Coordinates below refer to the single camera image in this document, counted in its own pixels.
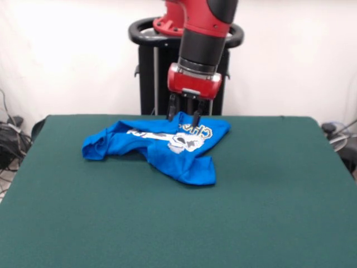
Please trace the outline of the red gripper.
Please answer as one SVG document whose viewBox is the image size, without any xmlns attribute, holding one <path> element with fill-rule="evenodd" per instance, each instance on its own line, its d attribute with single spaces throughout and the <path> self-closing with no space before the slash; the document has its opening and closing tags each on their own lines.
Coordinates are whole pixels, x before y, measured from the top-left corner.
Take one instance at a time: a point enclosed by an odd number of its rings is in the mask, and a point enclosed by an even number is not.
<svg viewBox="0 0 357 268">
<path fill-rule="evenodd" d="M 191 94 L 201 99 L 213 100 L 218 94 L 222 82 L 221 74 L 201 75 L 180 68 L 172 63 L 168 69 L 167 86 L 169 91 L 177 94 Z M 200 100 L 194 111 L 192 126 L 198 126 L 205 108 L 205 101 Z M 171 94 L 168 101 L 166 119 L 173 120 L 176 114 L 176 94 Z"/>
</svg>

